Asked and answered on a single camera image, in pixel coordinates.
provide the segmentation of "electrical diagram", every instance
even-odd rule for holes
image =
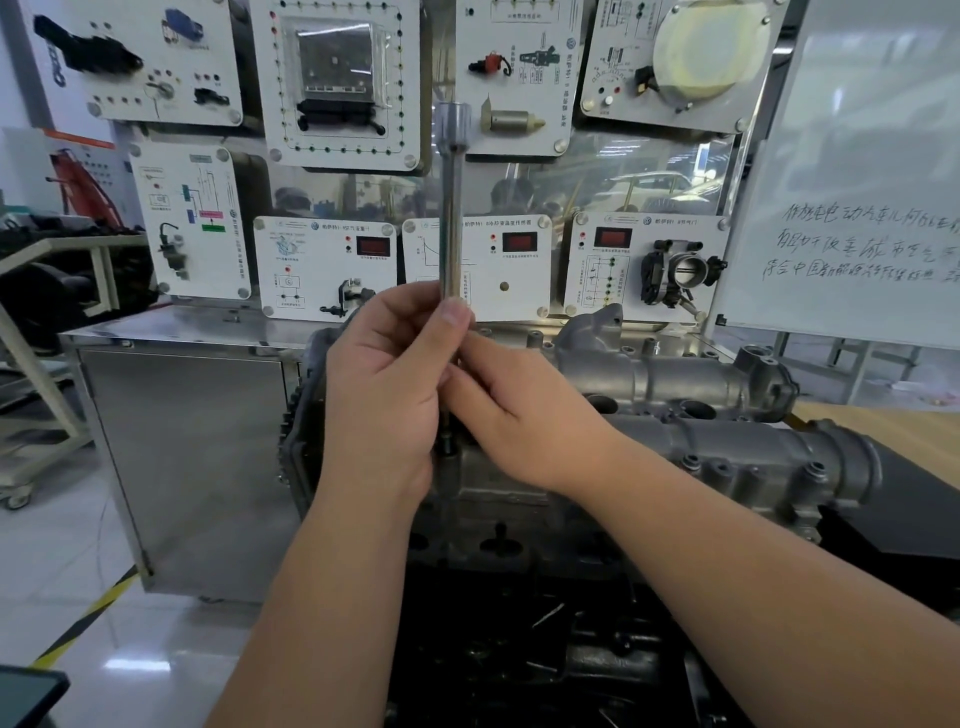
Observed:
[[[536,321],[550,308],[553,224],[545,215],[465,217],[463,296],[477,321]],[[440,276],[440,221],[403,223],[407,280]]]
[[[343,323],[396,285],[396,229],[369,220],[258,217],[260,304],[278,319]]]
[[[251,14],[273,161],[399,173],[429,161],[417,0],[252,0]]]
[[[456,100],[471,155],[558,157],[580,72],[581,0],[457,0]]]
[[[81,71],[87,109],[120,121],[239,126],[244,109],[229,0],[67,0],[69,26],[34,31]]]
[[[587,116],[746,132],[787,3],[607,0],[580,98]]]
[[[253,276],[230,152],[142,141],[131,146],[131,165],[159,289],[249,298]]]
[[[694,324],[726,268],[727,220],[705,215],[580,212],[570,234],[564,311],[623,305],[629,321]]]

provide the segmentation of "finger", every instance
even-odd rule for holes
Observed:
[[[437,306],[420,335],[391,365],[404,387],[422,395],[437,389],[440,375],[467,334],[472,316],[467,303],[455,296]]]
[[[460,367],[448,367],[440,397],[484,449],[496,444],[496,434],[511,417],[486,390]]]
[[[486,336],[471,331],[460,345],[460,358],[487,386],[493,389],[511,369],[511,350]]]
[[[397,340],[399,333],[410,333],[411,329],[403,322],[409,322],[422,312],[432,311],[439,302],[440,284],[435,280],[421,280],[388,288],[357,311],[344,331],[344,338],[352,345],[369,346],[382,351],[387,350],[387,342],[405,347],[413,338],[402,343]]]

